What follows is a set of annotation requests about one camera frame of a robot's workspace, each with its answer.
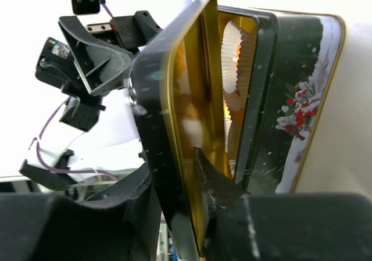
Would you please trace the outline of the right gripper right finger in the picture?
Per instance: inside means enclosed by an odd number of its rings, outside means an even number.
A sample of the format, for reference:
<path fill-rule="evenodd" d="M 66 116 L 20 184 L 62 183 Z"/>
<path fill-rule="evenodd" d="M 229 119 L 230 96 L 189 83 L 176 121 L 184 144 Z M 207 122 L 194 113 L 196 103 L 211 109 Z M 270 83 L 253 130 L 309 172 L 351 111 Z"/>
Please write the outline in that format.
<path fill-rule="evenodd" d="M 370 260 L 371 201 L 355 193 L 252 195 L 200 148 L 206 260 Z"/>

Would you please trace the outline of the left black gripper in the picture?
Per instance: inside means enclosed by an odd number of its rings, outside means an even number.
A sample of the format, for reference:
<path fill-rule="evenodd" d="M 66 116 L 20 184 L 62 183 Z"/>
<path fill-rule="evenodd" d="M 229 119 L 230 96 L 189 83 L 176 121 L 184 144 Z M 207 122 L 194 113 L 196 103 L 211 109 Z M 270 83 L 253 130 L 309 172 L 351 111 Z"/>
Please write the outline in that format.
<path fill-rule="evenodd" d="M 76 16 L 62 16 L 59 27 L 70 46 L 81 81 L 92 96 L 105 96 L 112 90 L 128 87 L 131 52 L 138 52 L 139 47 L 146 46 L 162 31 L 146 10 L 86 27 Z"/>

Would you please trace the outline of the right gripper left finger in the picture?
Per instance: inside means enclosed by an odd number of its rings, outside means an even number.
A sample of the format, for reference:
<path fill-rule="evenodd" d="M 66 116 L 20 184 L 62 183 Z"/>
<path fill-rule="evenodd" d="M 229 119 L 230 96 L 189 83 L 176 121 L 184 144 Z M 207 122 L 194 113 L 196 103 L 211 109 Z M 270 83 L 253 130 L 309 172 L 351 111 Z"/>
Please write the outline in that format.
<path fill-rule="evenodd" d="M 155 260 L 160 205 L 147 165 L 85 201 L 1 196 L 2 260 Z"/>

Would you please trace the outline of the gold tin lid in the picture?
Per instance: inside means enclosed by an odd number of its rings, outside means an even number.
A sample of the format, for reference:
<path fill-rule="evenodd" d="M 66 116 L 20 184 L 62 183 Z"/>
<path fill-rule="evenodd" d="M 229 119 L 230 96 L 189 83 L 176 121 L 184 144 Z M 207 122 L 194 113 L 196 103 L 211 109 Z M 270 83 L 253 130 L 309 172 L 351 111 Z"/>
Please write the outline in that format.
<path fill-rule="evenodd" d="M 189 195 L 182 177 L 173 71 L 177 48 L 208 4 L 194 0 L 133 61 L 130 98 L 153 186 L 180 260 L 199 260 Z"/>

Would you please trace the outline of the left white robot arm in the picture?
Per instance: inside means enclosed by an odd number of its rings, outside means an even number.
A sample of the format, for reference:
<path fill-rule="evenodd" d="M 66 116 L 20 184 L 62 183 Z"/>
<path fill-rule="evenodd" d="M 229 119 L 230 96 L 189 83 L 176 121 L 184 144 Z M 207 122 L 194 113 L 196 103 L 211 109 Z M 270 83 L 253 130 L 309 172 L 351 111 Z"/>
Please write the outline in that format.
<path fill-rule="evenodd" d="M 71 144 L 89 132 L 105 110 L 102 100 L 128 86 L 130 67 L 140 47 L 160 31 L 145 10 L 84 26 L 76 16 L 58 21 L 64 41 L 48 38 L 38 58 L 35 77 L 67 95 L 33 138 L 20 173 L 54 191 L 64 191 L 93 176 L 114 172 L 94 165 L 72 168 Z"/>

